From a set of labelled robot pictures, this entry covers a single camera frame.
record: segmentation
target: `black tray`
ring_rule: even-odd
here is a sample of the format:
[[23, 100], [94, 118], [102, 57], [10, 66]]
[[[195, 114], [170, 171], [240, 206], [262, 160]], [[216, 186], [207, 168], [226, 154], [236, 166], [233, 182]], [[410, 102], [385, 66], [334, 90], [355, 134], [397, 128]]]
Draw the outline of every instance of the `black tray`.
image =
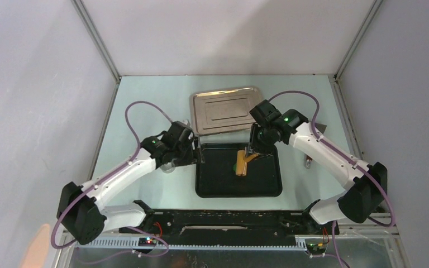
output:
[[247, 143], [204, 143], [201, 145], [204, 164], [197, 164], [196, 192], [201, 198], [277, 197], [282, 193], [279, 157], [253, 160], [247, 175], [236, 176], [233, 166], [237, 151]]

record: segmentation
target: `robotic arm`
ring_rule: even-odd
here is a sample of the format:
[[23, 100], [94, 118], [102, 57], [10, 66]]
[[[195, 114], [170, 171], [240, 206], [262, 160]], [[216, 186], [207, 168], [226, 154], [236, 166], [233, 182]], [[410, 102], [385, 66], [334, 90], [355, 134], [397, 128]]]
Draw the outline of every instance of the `robotic arm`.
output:
[[139, 226], [151, 209], [142, 201], [128, 205], [107, 207], [108, 202], [125, 187], [162, 165], [184, 166], [202, 161], [198, 137], [181, 122], [173, 122], [161, 139], [144, 139], [137, 156], [129, 158], [106, 175], [87, 181], [81, 186], [74, 182], [61, 191], [57, 218], [85, 191], [83, 196], [63, 218], [62, 224], [82, 245], [93, 241], [100, 233], [126, 226]]
[[347, 152], [356, 165], [351, 165], [340, 155], [326, 146], [321, 140], [327, 140], [312, 133], [308, 119], [290, 109], [281, 114], [269, 101], [264, 100], [250, 111], [256, 121], [251, 127], [250, 142], [246, 150], [249, 155], [270, 155], [276, 142], [283, 142], [303, 151], [326, 168], [341, 184], [345, 191], [326, 200], [313, 202], [304, 212], [304, 223], [311, 230], [321, 228], [330, 221], [348, 218], [363, 223], [376, 207], [384, 200], [376, 186], [358, 170], [358, 166], [370, 175], [387, 191], [387, 169], [381, 163], [369, 165]]

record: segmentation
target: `white table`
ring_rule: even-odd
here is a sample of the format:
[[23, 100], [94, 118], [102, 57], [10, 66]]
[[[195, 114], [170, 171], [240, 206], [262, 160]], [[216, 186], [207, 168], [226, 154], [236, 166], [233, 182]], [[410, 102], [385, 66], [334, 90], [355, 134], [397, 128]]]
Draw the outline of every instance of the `white table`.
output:
[[[124, 111], [134, 101], [157, 104], [173, 120], [190, 119], [189, 96], [195, 92], [244, 87], [258, 87], [265, 99], [284, 90], [303, 90], [320, 102], [317, 122], [327, 125], [325, 136], [346, 151], [345, 131], [341, 124], [330, 81], [326, 75], [200, 75], [200, 76], [125, 76], [122, 78], [109, 118], [93, 177], [116, 166], [135, 150], [135, 139], [126, 126]], [[293, 108], [311, 118], [313, 100], [303, 95], [288, 94], [273, 100], [281, 112]], [[169, 122], [153, 107], [132, 107], [131, 124], [145, 137], [167, 130]], [[249, 131], [202, 137], [206, 142], [247, 142]], [[325, 169], [313, 163], [304, 167], [304, 153], [283, 143], [278, 146], [283, 192], [275, 198], [200, 198], [195, 192], [195, 166], [178, 167], [170, 174], [156, 170], [120, 192], [110, 205], [127, 204], [141, 199], [159, 209], [290, 209], [302, 210], [312, 201], [328, 198], [343, 191]]]

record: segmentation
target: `tray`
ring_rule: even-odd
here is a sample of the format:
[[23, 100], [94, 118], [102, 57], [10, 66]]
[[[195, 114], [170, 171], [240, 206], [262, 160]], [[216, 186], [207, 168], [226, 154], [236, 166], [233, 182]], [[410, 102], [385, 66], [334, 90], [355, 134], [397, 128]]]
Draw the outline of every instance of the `tray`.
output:
[[249, 111], [262, 100], [256, 87], [195, 93], [190, 96], [194, 130], [211, 135], [249, 129], [254, 123]]
[[204, 164], [196, 168], [196, 193], [201, 198], [277, 197], [282, 193], [277, 150], [273, 156], [253, 160], [247, 175], [236, 176], [233, 169], [237, 151], [247, 143], [204, 143]]

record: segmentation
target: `perforated metal strip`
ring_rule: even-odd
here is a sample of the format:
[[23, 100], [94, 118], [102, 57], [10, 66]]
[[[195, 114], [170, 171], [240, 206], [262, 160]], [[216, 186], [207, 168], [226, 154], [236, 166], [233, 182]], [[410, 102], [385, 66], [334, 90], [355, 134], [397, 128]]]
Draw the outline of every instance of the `perforated metal strip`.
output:
[[[81, 248], [133, 248], [133, 249], [151, 249], [153, 247], [139, 246], [140, 237], [98, 237], [93, 242], [80, 245]], [[296, 246], [202, 246], [202, 245], [169, 245], [171, 250], [299, 250], [307, 249], [305, 239], [297, 238]], [[157, 245], [156, 248], [164, 248], [164, 245]]]

